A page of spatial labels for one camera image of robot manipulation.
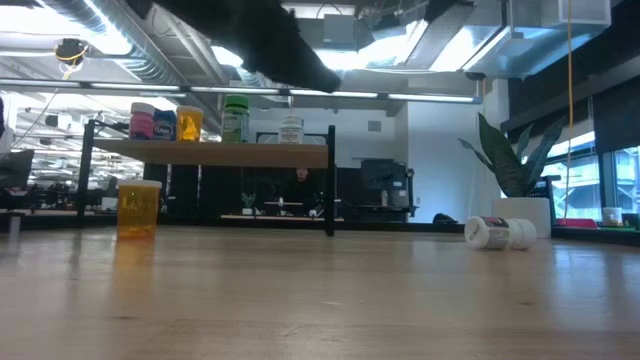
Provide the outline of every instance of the window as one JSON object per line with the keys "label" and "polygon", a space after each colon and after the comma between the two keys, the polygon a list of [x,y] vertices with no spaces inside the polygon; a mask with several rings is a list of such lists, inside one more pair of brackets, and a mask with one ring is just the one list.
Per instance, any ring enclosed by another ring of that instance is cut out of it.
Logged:
{"label": "window", "polygon": [[640,209],[640,147],[618,150],[616,157],[616,200],[623,213]]}
{"label": "window", "polygon": [[574,138],[571,142],[571,170],[569,171],[569,191],[567,195],[567,158],[569,142],[555,145],[549,153],[549,160],[542,176],[557,175],[560,180],[553,182],[553,202],[556,218],[564,218],[565,203],[568,198],[569,219],[602,219],[600,198],[600,167],[598,156],[593,150],[595,134],[589,132]]}

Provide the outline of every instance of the person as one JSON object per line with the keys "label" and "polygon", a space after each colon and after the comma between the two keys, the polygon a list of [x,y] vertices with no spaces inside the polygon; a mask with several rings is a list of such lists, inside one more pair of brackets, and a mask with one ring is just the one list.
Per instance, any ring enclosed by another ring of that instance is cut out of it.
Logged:
{"label": "person", "polygon": [[317,188],[309,177],[309,169],[298,168],[295,178],[285,188],[283,199],[288,203],[303,203],[303,215],[306,215],[315,207],[316,194]]}

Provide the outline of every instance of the potted plant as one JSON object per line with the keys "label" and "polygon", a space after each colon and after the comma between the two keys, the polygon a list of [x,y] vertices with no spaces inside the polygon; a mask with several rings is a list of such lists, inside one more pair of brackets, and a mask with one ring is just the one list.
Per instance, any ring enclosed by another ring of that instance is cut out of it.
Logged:
{"label": "potted plant", "polygon": [[538,231],[538,238],[551,237],[551,211],[549,199],[528,197],[539,181],[551,147],[562,134],[565,119],[552,124],[543,134],[540,145],[523,164],[522,155],[529,146],[533,125],[520,135],[517,150],[500,130],[492,127],[482,114],[480,117],[480,144],[484,155],[467,141],[459,139],[465,149],[473,150],[476,156],[496,176],[498,185],[508,197],[494,200],[492,215],[502,218],[527,219]]}
{"label": "potted plant", "polygon": [[253,203],[256,201],[256,194],[247,195],[242,193],[242,215],[253,215]]}

